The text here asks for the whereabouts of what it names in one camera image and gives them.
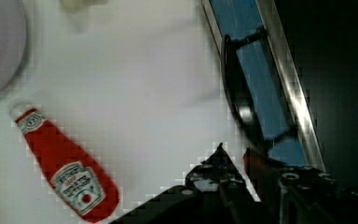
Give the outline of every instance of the blue panel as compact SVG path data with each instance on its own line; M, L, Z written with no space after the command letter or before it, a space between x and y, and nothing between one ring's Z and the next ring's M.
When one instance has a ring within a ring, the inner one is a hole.
M253 34L262 25L255 0L210 0L222 36L232 39ZM269 67L259 42L238 50L243 73L255 102L265 138L273 138L288 129ZM305 164L301 145L295 139L275 146L272 158L289 164Z

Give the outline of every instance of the ketchup bottle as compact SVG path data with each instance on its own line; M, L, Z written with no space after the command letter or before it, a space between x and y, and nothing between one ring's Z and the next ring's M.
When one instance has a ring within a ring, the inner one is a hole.
M103 168L33 106L15 105L10 114L65 203L88 222L109 217L118 204L118 190Z

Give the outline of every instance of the white table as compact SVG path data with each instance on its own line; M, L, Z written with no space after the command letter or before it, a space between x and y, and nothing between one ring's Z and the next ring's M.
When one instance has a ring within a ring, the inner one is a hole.
M174 185L219 142L242 165L198 1L115 0L62 10L23 0L29 62L0 92L0 223L83 223L53 193L9 116L31 101L115 179L112 221Z

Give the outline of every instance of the black clamp jaw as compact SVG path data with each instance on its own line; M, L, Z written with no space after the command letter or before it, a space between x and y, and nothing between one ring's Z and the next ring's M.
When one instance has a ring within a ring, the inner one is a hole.
M215 153L175 186L113 223L240 224L274 223L261 202L255 202L245 180L220 145Z

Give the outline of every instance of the black mechanism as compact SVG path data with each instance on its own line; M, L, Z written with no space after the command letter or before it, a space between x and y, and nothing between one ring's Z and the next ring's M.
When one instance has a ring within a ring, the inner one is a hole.
M358 188L340 189L329 174L287 166L248 148L245 171L256 202L222 144L175 186L112 222L123 224L296 224L358 222Z

